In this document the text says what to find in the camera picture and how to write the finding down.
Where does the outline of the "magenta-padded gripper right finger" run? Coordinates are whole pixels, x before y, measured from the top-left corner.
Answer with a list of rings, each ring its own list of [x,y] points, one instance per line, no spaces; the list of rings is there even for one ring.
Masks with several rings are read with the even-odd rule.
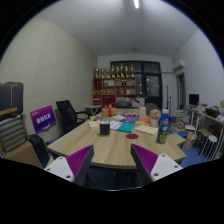
[[[182,167],[167,154],[157,155],[136,144],[131,145],[131,155],[144,185],[157,181]]]

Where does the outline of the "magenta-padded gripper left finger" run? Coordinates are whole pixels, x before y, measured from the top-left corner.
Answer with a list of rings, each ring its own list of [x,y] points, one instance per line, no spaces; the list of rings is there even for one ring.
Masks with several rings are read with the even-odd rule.
[[[93,156],[94,147],[89,145],[68,157],[59,156],[45,171],[81,186]]]

